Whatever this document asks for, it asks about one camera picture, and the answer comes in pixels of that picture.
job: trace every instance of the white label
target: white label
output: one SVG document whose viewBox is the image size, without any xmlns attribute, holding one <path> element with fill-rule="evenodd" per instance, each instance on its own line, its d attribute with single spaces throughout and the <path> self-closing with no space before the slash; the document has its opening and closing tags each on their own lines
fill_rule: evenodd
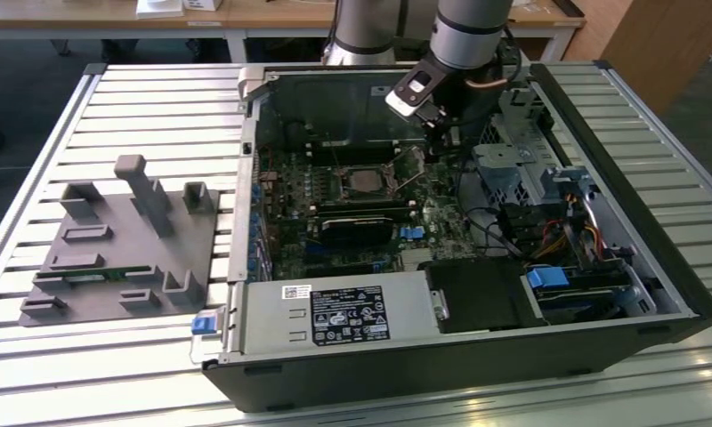
<svg viewBox="0 0 712 427">
<path fill-rule="evenodd" d="M 188 25 L 190 27 L 220 27 L 221 23 L 220 22 L 208 21 L 208 20 L 190 20 L 190 21 L 188 21 Z"/>
<path fill-rule="evenodd" d="M 386 325 L 372 325 L 372 326 L 365 326 L 369 328 L 369 332 L 384 332 L 388 330 L 388 326 Z"/>
<path fill-rule="evenodd" d="M 282 299 L 294 300 L 296 298 L 308 298 L 310 294 L 310 285 L 282 286 Z"/>
</svg>

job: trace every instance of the aluminum extrusion table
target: aluminum extrusion table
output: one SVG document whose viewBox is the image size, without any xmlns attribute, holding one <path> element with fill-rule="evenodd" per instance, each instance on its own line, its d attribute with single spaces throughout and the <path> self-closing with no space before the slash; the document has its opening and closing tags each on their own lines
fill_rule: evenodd
<svg viewBox="0 0 712 427">
<path fill-rule="evenodd" d="M 612 70 L 549 67 L 712 291 L 712 178 Z M 712 328 L 593 375 L 246 415 L 200 373 L 190 352 L 210 352 L 218 342 L 192 348 L 192 316 L 19 327 L 19 304 L 65 213 L 65 182 L 128 191 L 113 180 L 114 159 L 126 153 L 148 158 L 146 173 L 166 190 L 205 181 L 221 192 L 209 305 L 226 298 L 240 67 L 93 69 L 0 225 L 0 425 L 712 425 Z M 557 137 L 579 163 L 568 138 Z"/>
</svg>

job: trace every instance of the blue latch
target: blue latch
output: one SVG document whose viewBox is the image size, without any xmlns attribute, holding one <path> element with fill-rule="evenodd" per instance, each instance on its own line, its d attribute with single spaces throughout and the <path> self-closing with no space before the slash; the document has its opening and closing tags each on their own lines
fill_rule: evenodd
<svg viewBox="0 0 712 427">
<path fill-rule="evenodd" d="M 425 236 L 425 228 L 414 227 L 412 229 L 412 238 L 422 238 Z"/>
<path fill-rule="evenodd" d="M 525 276 L 531 288 L 569 286 L 565 272 L 560 267 L 537 267 L 528 271 Z"/>
<path fill-rule="evenodd" d="M 216 334 L 216 316 L 198 317 L 192 319 L 192 334 Z"/>
</svg>

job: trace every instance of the sticker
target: sticker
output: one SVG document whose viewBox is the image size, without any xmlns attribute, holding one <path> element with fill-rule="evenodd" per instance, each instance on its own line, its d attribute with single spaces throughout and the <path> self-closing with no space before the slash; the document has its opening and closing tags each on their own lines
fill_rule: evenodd
<svg viewBox="0 0 712 427">
<path fill-rule="evenodd" d="M 282 286 L 282 299 L 294 300 L 296 298 L 308 298 L 310 294 L 310 285 Z"/>
<path fill-rule="evenodd" d="M 209 20 L 190 20 L 188 21 L 188 26 L 190 27 L 220 27 L 220 22 L 213 22 Z"/>
<path fill-rule="evenodd" d="M 308 294 L 312 341 L 317 346 L 390 339 L 381 286 L 308 289 Z"/>
</svg>

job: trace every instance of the warning label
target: warning label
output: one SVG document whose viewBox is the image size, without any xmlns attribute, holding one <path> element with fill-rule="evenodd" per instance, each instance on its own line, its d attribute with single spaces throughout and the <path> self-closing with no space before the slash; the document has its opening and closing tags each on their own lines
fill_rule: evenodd
<svg viewBox="0 0 712 427">
<path fill-rule="evenodd" d="M 318 346 L 388 340 L 382 287 L 310 291 L 312 340 Z"/>
</svg>

